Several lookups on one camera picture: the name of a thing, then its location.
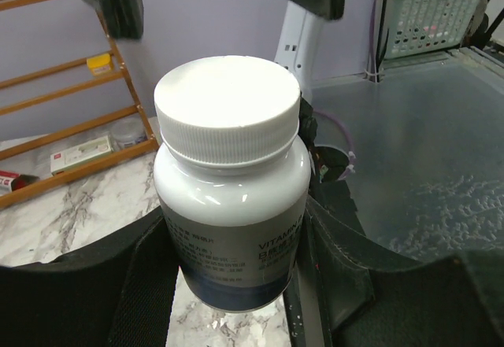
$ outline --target bottle cap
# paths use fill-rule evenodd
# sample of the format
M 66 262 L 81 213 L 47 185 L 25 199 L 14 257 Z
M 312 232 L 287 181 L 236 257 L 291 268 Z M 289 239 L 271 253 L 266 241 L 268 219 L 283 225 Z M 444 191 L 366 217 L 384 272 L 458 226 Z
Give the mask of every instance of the bottle cap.
M 300 88 L 256 57 L 188 62 L 163 76 L 154 103 L 163 142 L 206 167 L 243 167 L 287 152 L 298 133 Z

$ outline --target light green basket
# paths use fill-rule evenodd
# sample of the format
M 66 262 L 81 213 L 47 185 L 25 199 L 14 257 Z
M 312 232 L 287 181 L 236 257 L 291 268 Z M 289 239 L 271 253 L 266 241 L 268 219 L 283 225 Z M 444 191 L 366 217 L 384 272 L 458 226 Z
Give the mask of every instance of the light green basket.
M 392 0 L 385 58 L 450 48 L 465 35 L 480 0 Z

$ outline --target wooden rack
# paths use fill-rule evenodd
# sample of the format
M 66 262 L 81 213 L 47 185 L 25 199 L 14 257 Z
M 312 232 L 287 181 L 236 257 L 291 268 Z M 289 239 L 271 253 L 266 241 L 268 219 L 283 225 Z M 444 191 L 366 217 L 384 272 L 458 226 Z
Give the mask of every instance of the wooden rack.
M 0 11 L 13 9 L 21 6 L 31 5 L 34 3 L 44 2 L 49 0 L 0 0 Z M 139 96 L 137 95 L 135 88 L 133 87 L 132 78 L 129 74 L 128 69 L 126 68 L 126 64 L 124 63 L 123 57 L 120 55 L 119 49 L 117 48 L 116 43 L 109 37 L 107 33 L 106 26 L 102 17 L 98 14 L 98 18 L 100 20 L 100 24 L 102 25 L 103 31 L 105 32 L 106 38 L 109 41 L 110 51 L 107 52 L 111 56 L 115 57 L 119 70 L 114 70 L 112 72 L 103 74 L 101 76 L 95 77 L 92 80 L 87 82 L 78 83 L 76 85 L 66 87 L 57 91 L 53 91 L 49 94 L 40 95 L 33 99 L 28 99 L 26 101 L 14 103 L 12 105 L 7 105 L 5 107 L 0 107 L 0 116 L 5 115 L 7 113 L 13 113 L 15 111 L 19 111 L 20 109 L 26 109 L 27 107 L 31 107 L 33 105 L 38 105 L 40 103 L 52 101 L 54 99 L 62 98 L 66 95 L 74 94 L 78 91 L 90 89 L 92 87 L 96 87 L 102 85 L 104 83 L 108 83 L 111 81 L 115 81 L 117 79 L 124 79 L 126 82 L 128 89 L 133 97 L 134 105 L 127 107 L 125 109 L 120 109 L 114 113 L 109 113 L 108 115 L 100 116 L 94 120 L 89 120 L 85 123 L 78 124 L 76 126 L 64 129 L 62 131 L 58 131 L 52 133 L 50 135 L 43 136 L 41 138 L 37 138 L 30 142 L 26 142 L 24 144 L 20 144 L 18 146 L 14 146 L 7 150 L 0 151 L 0 161 L 5 160 L 6 158 L 15 156 L 20 153 L 27 152 L 29 150 L 39 148 L 40 146 L 45 146 L 52 142 L 56 142 L 63 138 L 67 138 L 73 135 L 76 135 L 80 132 L 84 132 L 90 130 L 95 127 L 99 127 L 103 124 L 110 123 L 112 121 L 118 120 L 122 117 L 130 116 L 138 113 L 140 118 L 142 119 L 143 126 L 146 129 L 148 139 L 145 142 L 141 142 L 138 145 L 131 146 L 127 149 L 114 152 L 106 157 L 99 158 L 92 162 L 88 162 L 79 166 L 78 168 L 74 168 L 72 170 L 68 170 L 56 176 L 53 176 L 49 179 L 41 180 L 37 183 L 34 183 L 30 186 L 26 186 L 25 188 L 16 190 L 10 194 L 6 194 L 0 196 L 0 209 L 5 208 L 8 205 L 17 203 L 18 201 L 23 201 L 30 197 L 33 197 L 37 194 L 42 193 L 43 191 L 49 190 L 56 186 L 59 186 L 63 183 L 68 183 L 73 180 L 82 178 L 86 175 L 90 175 L 93 172 L 97 172 L 99 170 L 103 170 L 105 168 L 109 168 L 121 161 L 136 157 L 140 154 L 144 154 L 145 152 L 155 150 L 158 148 L 158 143 L 152 132 L 152 128 L 149 125 L 149 120 L 143 110 L 142 105 L 140 104 Z M 43 78 L 46 76 L 53 75 L 55 73 L 64 72 L 66 70 L 77 68 L 83 65 L 86 65 L 87 57 L 80 58 L 78 60 L 70 61 L 61 65 L 54 66 L 52 68 L 47 68 L 40 70 L 38 72 L 33 72 L 24 76 L 19 76 L 16 78 L 8 79 L 0 82 L 0 90 L 5 89 L 7 87 L 12 87 L 15 85 L 19 85 L 21 83 L 26 83 L 28 81 L 32 81 L 34 79 Z

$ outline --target pill bottle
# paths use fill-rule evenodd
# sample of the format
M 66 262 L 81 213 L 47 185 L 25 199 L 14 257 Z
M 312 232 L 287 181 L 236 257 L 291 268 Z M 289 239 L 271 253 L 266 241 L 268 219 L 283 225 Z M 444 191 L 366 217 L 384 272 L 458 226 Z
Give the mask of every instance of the pill bottle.
M 114 123 L 110 134 L 116 150 L 122 150 L 147 140 L 142 121 L 138 117 L 127 117 Z
M 154 102 L 154 183 L 189 288 L 226 312 L 266 306 L 291 279 L 311 174 L 297 80 L 208 57 L 166 74 Z

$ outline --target white metal post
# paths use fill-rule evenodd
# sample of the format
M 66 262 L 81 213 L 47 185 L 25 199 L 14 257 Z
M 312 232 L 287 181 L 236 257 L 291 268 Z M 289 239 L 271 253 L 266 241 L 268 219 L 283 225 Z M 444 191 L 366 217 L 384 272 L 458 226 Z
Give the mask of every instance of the white metal post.
M 312 102 L 312 67 L 324 20 L 293 2 L 287 4 L 275 62 L 299 81 L 302 96 Z

